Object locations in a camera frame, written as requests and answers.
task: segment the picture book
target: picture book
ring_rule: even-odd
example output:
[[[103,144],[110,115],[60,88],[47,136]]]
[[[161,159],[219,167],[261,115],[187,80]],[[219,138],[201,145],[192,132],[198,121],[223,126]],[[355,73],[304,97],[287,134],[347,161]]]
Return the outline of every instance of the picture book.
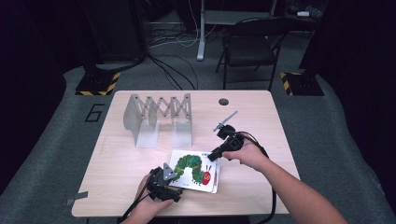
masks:
[[[169,166],[177,173],[170,186],[216,193],[219,182],[217,161],[209,152],[173,150]]]

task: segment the table leg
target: table leg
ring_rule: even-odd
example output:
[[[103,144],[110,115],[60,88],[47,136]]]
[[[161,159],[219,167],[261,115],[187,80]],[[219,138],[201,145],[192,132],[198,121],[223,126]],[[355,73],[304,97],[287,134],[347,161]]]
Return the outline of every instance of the table leg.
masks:
[[[201,0],[201,37],[199,40],[197,60],[202,61],[205,53],[205,0]]]

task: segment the person's left hand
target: person's left hand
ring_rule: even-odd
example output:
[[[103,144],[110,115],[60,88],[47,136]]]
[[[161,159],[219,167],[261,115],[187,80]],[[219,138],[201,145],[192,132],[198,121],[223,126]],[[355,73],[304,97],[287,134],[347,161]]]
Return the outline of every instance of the person's left hand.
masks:
[[[149,175],[145,175],[145,177],[143,177],[142,181],[140,182],[139,188],[137,189],[137,193],[134,198],[135,200],[142,191],[148,179]],[[141,198],[145,197],[148,194],[149,192],[145,190]],[[126,218],[125,221],[123,221],[122,223],[146,224],[150,220],[152,220],[157,213],[167,208],[173,202],[174,201],[172,199],[163,202],[154,202],[149,196],[147,196],[145,199],[137,204],[136,208],[132,210],[131,215],[129,215],[128,218]]]

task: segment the green caterpillar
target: green caterpillar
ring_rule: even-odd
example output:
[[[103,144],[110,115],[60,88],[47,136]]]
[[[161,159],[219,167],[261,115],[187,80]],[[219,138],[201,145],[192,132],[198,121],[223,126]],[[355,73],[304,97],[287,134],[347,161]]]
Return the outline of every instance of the green caterpillar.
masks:
[[[201,171],[201,166],[202,161],[199,156],[187,155],[178,159],[177,165],[174,169],[174,171],[177,173],[177,177],[174,179],[174,181],[179,180],[180,177],[184,175],[184,169],[186,169],[186,167],[190,167],[192,168],[192,182],[194,184],[207,185],[210,180],[210,173],[208,171]]]

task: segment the wooden table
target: wooden table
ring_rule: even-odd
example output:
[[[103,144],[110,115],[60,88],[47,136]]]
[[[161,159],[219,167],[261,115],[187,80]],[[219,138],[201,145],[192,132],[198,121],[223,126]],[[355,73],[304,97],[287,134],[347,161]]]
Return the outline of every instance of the wooden table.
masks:
[[[183,99],[191,94],[192,147],[172,148],[172,121],[159,116],[161,129],[155,148],[136,148],[130,131],[123,126],[123,113],[132,93],[141,99],[151,96]],[[219,99],[229,100],[220,105]],[[268,152],[270,159],[300,178],[290,153],[288,141],[269,91],[117,91],[108,110],[102,131],[79,192],[88,197],[76,200],[75,217],[121,217],[131,205],[142,177],[164,162],[172,150],[208,151],[223,140],[213,129],[235,110],[228,121],[237,131],[253,134]],[[226,216],[269,214],[272,206],[271,186],[262,174],[240,165],[239,161],[219,159],[219,188],[216,194],[185,189],[178,203],[161,211],[159,217]],[[288,213],[277,198],[276,212]]]

